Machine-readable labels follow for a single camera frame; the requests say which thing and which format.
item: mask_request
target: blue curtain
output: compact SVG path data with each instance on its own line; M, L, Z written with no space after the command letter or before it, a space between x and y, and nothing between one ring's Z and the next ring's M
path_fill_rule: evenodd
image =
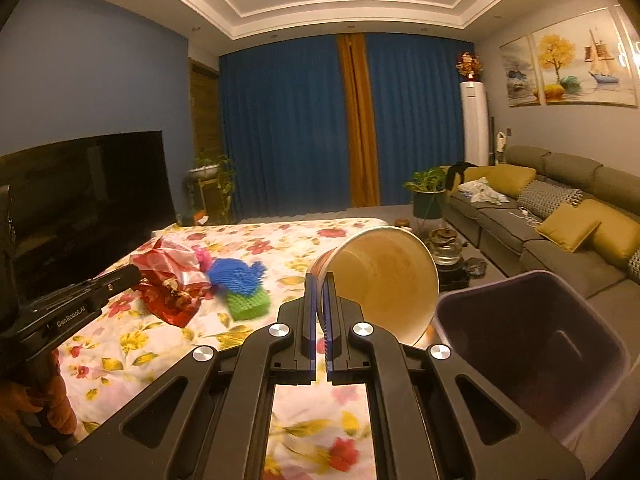
M344 86L335 36L223 56L220 110L237 176L236 218L350 205Z
M414 171L464 159L456 70L465 41L412 34L366 34L376 116L382 205L405 204Z

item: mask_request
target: sailboat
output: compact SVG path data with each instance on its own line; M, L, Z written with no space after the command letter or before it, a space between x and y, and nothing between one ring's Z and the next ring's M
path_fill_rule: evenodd
M589 29L589 34L591 35L591 44L584 48L584 62L591 63L589 74L599 84L620 83L620 78L615 75L616 58L609 53L607 45L602 40L596 41L591 29Z

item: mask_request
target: green sponge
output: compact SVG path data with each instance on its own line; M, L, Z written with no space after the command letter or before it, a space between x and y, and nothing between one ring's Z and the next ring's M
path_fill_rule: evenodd
M261 286L250 296L229 291L226 295L226 302L234 321L264 316L269 311L271 304L269 295Z

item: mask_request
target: checkered pillow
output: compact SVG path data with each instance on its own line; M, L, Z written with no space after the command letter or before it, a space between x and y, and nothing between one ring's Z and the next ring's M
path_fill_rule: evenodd
M558 209L558 206L563 202L577 206L582 202L582 190L567 189L539 180L532 180L518 196L519 207L523 207L542 219L551 216L551 213Z
M640 283L640 249L631 257L628 263L629 277L636 283Z

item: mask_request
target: gray wall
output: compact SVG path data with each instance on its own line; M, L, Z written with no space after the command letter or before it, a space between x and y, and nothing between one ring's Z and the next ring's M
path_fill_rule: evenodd
M161 130L182 210L193 163L187 48L186 38L101 0L21 0L0 31L0 155Z
M484 65L490 113L496 131L512 128L509 142L573 153L605 166L640 175L640 109L601 105L555 105L509 108L507 88L498 48L540 28L589 10L612 7L616 0L566 0L537 9L476 42ZM634 72L636 84L638 74Z

